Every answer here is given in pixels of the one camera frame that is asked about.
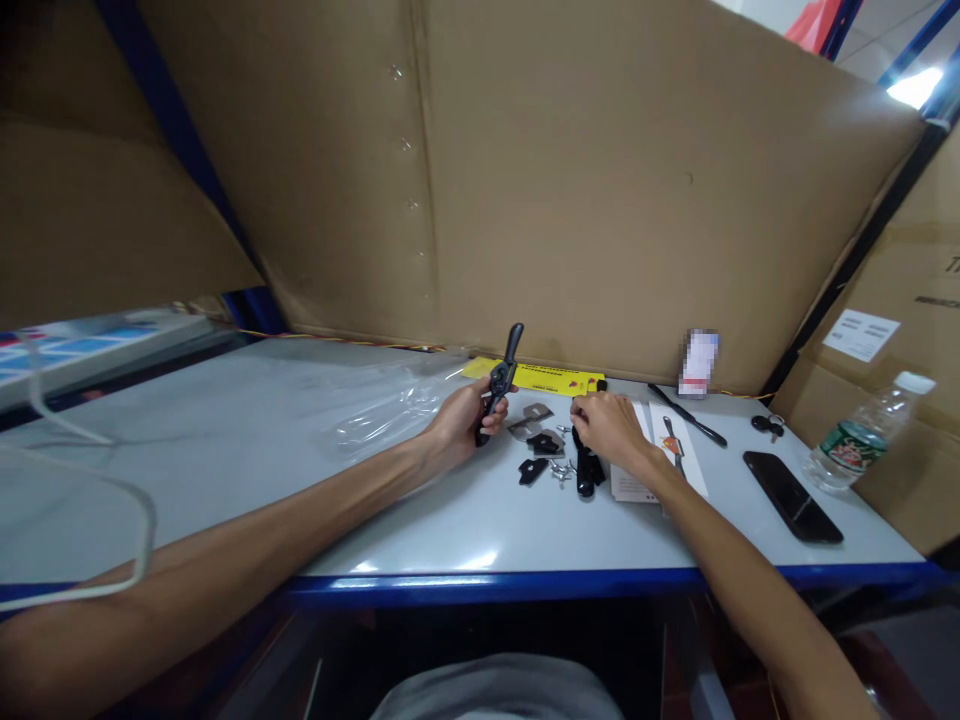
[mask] green bottle label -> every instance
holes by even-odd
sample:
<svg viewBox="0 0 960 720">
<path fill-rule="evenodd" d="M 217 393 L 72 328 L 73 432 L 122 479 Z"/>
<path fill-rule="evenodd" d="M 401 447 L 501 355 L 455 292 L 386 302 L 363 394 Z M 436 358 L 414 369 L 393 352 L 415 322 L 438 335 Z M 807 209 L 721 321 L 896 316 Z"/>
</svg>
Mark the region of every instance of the green bottle label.
<svg viewBox="0 0 960 720">
<path fill-rule="evenodd" d="M 820 443 L 820 450 L 837 465 L 858 475 L 866 472 L 886 452 L 886 448 L 874 447 L 855 438 L 840 425 Z"/>
</svg>

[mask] black smartphone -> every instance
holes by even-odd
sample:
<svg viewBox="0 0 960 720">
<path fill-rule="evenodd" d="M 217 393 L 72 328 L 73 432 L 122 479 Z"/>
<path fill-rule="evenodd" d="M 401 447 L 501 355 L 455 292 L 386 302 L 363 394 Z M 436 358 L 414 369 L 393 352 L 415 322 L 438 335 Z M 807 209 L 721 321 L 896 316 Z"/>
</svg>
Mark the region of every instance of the black smartphone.
<svg viewBox="0 0 960 720">
<path fill-rule="evenodd" d="M 770 453 L 745 452 L 743 461 L 790 528 L 804 542 L 836 545 L 843 533 L 810 497 L 783 460 Z"/>
</svg>

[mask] yellow label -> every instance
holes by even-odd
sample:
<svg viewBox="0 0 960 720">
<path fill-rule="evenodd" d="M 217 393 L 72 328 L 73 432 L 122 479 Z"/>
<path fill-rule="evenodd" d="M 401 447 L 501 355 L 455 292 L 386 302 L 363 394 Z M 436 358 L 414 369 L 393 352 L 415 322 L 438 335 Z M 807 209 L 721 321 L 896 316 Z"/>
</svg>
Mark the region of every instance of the yellow label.
<svg viewBox="0 0 960 720">
<path fill-rule="evenodd" d="M 463 370 L 464 377 L 479 379 L 489 375 L 499 364 L 493 358 L 474 358 Z M 543 365 L 518 365 L 513 384 L 527 390 L 540 390 L 554 395 L 586 395 L 597 389 L 597 381 L 604 380 L 603 373 L 587 373 L 579 370 L 560 370 Z"/>
</svg>

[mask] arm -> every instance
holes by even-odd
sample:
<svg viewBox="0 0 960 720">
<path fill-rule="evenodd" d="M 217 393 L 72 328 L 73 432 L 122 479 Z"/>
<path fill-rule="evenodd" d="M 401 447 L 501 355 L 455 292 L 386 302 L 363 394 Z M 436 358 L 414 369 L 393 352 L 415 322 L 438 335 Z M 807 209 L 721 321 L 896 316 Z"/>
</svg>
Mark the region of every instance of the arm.
<svg viewBox="0 0 960 720">
<path fill-rule="evenodd" d="M 154 554 L 134 587 L 37 607 L 0 626 L 0 708 L 88 717 L 206 645 L 339 537 L 469 458 L 490 379 L 458 390 L 422 434 L 322 483 Z M 496 434 L 502 400 L 483 418 Z M 111 570 L 89 585 L 129 576 Z"/>
<path fill-rule="evenodd" d="M 594 452 L 657 496 L 710 589 L 801 718 L 876 718 L 859 678 L 810 608 L 767 559 L 647 442 L 622 396 L 577 398 L 571 420 Z"/>
</svg>

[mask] water bottle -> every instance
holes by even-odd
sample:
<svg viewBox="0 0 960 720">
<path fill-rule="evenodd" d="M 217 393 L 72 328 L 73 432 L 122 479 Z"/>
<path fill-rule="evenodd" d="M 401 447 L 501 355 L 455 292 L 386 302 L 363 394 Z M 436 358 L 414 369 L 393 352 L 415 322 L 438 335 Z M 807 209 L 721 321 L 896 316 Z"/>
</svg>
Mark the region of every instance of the water bottle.
<svg viewBox="0 0 960 720">
<path fill-rule="evenodd" d="M 910 421 L 917 401 L 936 382 L 902 372 L 893 385 L 870 398 L 813 449 L 804 470 L 821 490 L 838 493 L 853 485 Z"/>
</svg>

